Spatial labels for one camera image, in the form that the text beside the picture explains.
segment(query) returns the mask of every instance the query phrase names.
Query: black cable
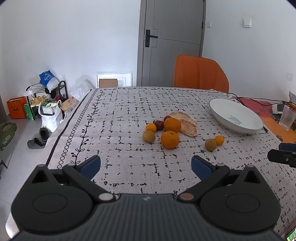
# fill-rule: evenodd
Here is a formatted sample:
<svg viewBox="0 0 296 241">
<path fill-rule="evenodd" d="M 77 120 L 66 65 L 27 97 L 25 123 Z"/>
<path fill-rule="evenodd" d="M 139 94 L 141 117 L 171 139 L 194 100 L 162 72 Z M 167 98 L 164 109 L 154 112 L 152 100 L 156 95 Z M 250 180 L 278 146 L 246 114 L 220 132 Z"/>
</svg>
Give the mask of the black cable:
<svg viewBox="0 0 296 241">
<path fill-rule="evenodd" d="M 242 97 L 242 96 L 238 97 L 235 93 L 231 93 L 231 92 L 229 92 L 229 93 L 227 93 L 227 94 L 235 95 L 236 98 L 237 98 L 237 100 L 238 100 L 240 103 L 242 103 L 244 106 L 246 106 L 246 105 L 241 101 L 240 98 L 245 98 L 245 99 L 253 100 L 253 101 L 255 101 L 255 102 L 257 102 L 258 104 L 261 104 L 261 105 L 263 105 L 263 106 L 271 106 L 271 105 L 274 105 L 274 104 L 263 104 L 263 103 L 260 103 L 259 101 L 254 100 L 254 99 L 262 99 L 262 100 L 270 100 L 270 101 L 280 101 L 279 103 L 275 103 L 275 104 L 285 104 L 285 103 L 288 104 L 288 103 L 292 103 L 292 104 L 294 104 L 294 105 L 296 106 L 296 104 L 293 103 L 293 102 L 286 102 L 286 101 L 282 101 L 282 100 L 272 100 L 272 99 L 265 99 L 265 98 L 249 98 L 249 97 Z"/>
</svg>

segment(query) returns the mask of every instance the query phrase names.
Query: gray floor tile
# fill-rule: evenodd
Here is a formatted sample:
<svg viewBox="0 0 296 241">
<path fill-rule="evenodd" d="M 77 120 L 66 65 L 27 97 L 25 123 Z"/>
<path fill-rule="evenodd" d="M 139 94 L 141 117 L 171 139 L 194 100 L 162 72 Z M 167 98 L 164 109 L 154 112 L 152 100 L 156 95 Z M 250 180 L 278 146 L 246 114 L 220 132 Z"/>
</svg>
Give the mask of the gray floor tile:
<svg viewBox="0 0 296 241">
<path fill-rule="evenodd" d="M 10 203 L 0 199 L 0 241 L 10 240 L 5 229 L 5 223 L 10 213 L 10 206 Z"/>
<path fill-rule="evenodd" d="M 0 167 L 0 241 L 9 239 L 5 223 L 10 205 L 32 170 L 40 163 L 39 157 L 43 152 L 43 149 L 31 150 L 27 147 L 27 141 L 38 136 L 41 119 L 9 121 L 17 124 L 17 131 L 11 142 L 0 151 L 0 159 L 8 166 L 8 169 Z"/>
</svg>

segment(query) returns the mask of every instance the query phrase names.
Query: plastic bag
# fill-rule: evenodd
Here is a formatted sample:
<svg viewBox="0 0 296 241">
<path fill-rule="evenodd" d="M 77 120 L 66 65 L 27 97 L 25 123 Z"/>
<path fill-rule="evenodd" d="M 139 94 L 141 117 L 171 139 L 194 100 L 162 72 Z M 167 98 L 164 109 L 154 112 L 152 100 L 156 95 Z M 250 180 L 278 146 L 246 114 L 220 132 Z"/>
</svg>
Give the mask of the plastic bag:
<svg viewBox="0 0 296 241">
<path fill-rule="evenodd" d="M 91 89 L 92 86 L 86 80 L 84 80 L 70 93 L 70 95 L 80 102 L 90 92 Z"/>
<path fill-rule="evenodd" d="M 56 77 L 49 71 L 43 72 L 40 76 L 40 83 L 48 88 L 49 91 L 54 90 L 58 85 L 59 81 Z"/>
<path fill-rule="evenodd" d="M 59 100 L 54 115 L 43 115 L 40 111 L 40 106 L 38 107 L 38 113 L 42 119 L 42 127 L 48 129 L 49 132 L 54 132 L 63 120 L 61 105 L 62 102 Z"/>
</svg>

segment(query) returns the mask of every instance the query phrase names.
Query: wall socket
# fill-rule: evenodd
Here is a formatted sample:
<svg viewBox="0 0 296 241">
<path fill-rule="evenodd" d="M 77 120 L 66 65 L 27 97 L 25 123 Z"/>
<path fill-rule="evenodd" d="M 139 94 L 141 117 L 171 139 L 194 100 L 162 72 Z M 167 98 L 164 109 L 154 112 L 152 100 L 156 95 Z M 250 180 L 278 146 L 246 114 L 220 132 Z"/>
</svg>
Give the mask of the wall socket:
<svg viewBox="0 0 296 241">
<path fill-rule="evenodd" d="M 293 79 L 293 74 L 287 72 L 287 74 L 286 74 L 286 80 L 292 81 L 292 79 Z"/>
</svg>

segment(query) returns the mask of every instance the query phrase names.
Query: glass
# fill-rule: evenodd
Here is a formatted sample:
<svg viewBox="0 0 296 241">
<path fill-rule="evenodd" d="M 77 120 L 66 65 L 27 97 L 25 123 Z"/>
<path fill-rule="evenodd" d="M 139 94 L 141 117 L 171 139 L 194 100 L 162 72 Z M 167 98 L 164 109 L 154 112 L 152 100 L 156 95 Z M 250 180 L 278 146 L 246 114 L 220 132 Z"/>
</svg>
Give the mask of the glass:
<svg viewBox="0 0 296 241">
<path fill-rule="evenodd" d="M 291 106 L 285 105 L 279 125 L 288 131 L 296 118 L 296 112 Z"/>
</svg>

